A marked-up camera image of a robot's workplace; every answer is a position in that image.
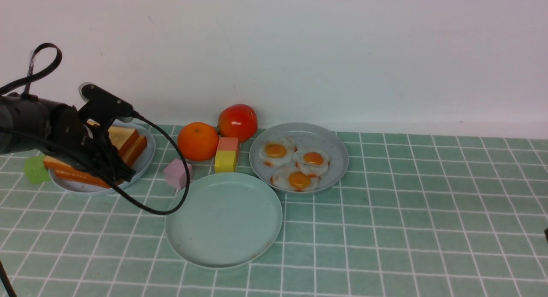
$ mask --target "tiled countertop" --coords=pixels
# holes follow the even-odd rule
[[[280,193],[276,242],[219,272],[179,259],[163,217],[117,194],[31,185],[21,172],[35,153],[0,157],[0,258],[20,297],[548,295],[548,141],[337,135],[351,156],[340,184]],[[156,139],[154,164],[127,192],[166,209],[162,171],[176,153]],[[251,143],[238,172],[253,173]],[[193,165],[194,178],[212,172],[211,161]]]

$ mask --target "egg white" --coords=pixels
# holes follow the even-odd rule
[[[304,189],[297,188],[297,187],[293,186],[292,184],[290,184],[289,183],[289,175],[293,172],[299,172],[299,169],[296,168],[295,166],[282,166],[279,169],[277,169],[276,172],[274,172],[274,174],[272,174],[272,177],[270,178],[270,182],[274,186],[276,186],[280,189],[289,190],[289,191],[303,191],[304,192],[304,191],[312,191],[312,190],[317,189],[318,183],[319,183],[319,177],[310,178],[309,186],[307,186]]]
[[[272,158],[266,153],[266,147],[273,144],[279,144],[285,147],[286,154],[280,158]],[[277,168],[293,162],[293,153],[295,152],[295,140],[293,137],[281,137],[279,139],[269,140],[261,145],[259,150],[259,159],[267,166]]]
[[[319,165],[306,162],[303,157],[305,154],[310,152],[315,152],[322,155],[323,162]],[[297,149],[297,151],[293,153],[293,160],[295,161],[295,166],[299,168],[303,174],[310,177],[322,176],[327,172],[327,170],[329,170],[329,164],[331,163],[329,160],[329,155],[327,155],[325,151],[310,146],[304,146]]]

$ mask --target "light green plate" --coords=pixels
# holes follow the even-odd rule
[[[173,250],[192,264],[215,269],[259,257],[281,226],[282,204],[274,190],[242,173],[217,173],[192,182],[184,204],[166,217]]]

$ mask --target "pink cube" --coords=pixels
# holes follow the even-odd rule
[[[192,166],[187,163],[188,172],[190,173],[190,179],[192,179]],[[166,182],[177,189],[183,189],[186,186],[186,172],[185,166],[182,164],[181,159],[173,160],[165,169],[164,176]]]

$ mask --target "gray plate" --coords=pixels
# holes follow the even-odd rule
[[[266,166],[259,159],[261,145],[265,141],[287,136],[295,139],[297,148],[312,146],[325,151],[329,155],[331,160],[329,170],[322,175],[316,190],[304,192],[288,191],[270,183],[270,177],[272,177],[277,168]],[[295,194],[318,193],[331,188],[345,174],[346,169],[348,169],[348,151],[341,139],[325,128],[305,123],[288,123],[274,126],[261,133],[251,145],[249,162],[255,174],[274,189]]]

